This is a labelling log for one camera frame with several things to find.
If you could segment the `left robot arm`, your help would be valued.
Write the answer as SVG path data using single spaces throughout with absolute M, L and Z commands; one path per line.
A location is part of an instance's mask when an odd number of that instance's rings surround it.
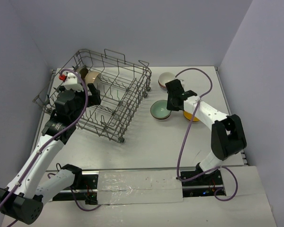
M 58 94 L 36 148 L 14 179 L 0 188 L 2 214 L 30 225 L 40 216 L 44 205 L 62 189 L 82 185 L 82 169 L 70 164 L 40 184 L 49 164 L 76 130 L 76 123 L 86 108 L 101 103 L 100 91 L 92 83 L 82 88 L 83 91 L 64 89 Z

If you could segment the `plain white bowl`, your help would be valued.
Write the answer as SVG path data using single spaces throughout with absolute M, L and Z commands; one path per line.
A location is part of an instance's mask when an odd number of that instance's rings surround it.
M 98 87 L 98 83 L 101 81 L 102 74 L 100 72 L 96 71 L 90 71 L 86 76 L 85 76 L 85 84 L 93 84 L 95 88 Z

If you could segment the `teal glazed bowl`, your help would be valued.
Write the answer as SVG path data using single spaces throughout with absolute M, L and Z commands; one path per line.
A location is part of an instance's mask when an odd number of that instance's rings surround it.
M 169 118 L 171 111 L 167 109 L 167 100 L 158 100 L 154 102 L 150 108 L 150 113 L 157 120 L 165 120 Z

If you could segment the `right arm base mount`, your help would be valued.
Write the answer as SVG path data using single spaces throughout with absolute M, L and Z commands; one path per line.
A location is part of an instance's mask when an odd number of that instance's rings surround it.
M 182 182 L 182 193 L 184 198 L 189 197 L 204 197 L 224 195 L 223 180 L 220 170 L 214 170 L 211 173 L 206 173 L 198 178 Z

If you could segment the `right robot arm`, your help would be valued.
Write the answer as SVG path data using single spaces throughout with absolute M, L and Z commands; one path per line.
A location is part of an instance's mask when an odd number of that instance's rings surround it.
M 213 108 L 197 93 L 185 91 L 178 79 L 166 83 L 166 88 L 168 110 L 194 114 L 211 131 L 211 151 L 198 164 L 200 171 L 196 173 L 197 182 L 206 185 L 212 180 L 215 167 L 247 146 L 241 119 L 236 114 L 227 115 Z

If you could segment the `brown ribbed bowl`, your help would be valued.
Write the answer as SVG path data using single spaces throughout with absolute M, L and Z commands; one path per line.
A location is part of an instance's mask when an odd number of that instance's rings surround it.
M 86 67 L 80 67 L 76 69 L 76 72 L 80 74 L 81 78 L 85 80 L 86 75 L 88 74 L 89 70 Z

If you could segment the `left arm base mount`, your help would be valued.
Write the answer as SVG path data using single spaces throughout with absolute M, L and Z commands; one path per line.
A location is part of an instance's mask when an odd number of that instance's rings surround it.
M 82 174 L 81 182 L 73 187 L 74 197 L 69 188 L 63 189 L 53 197 L 53 201 L 82 201 L 85 205 L 98 205 L 97 200 L 98 174 Z

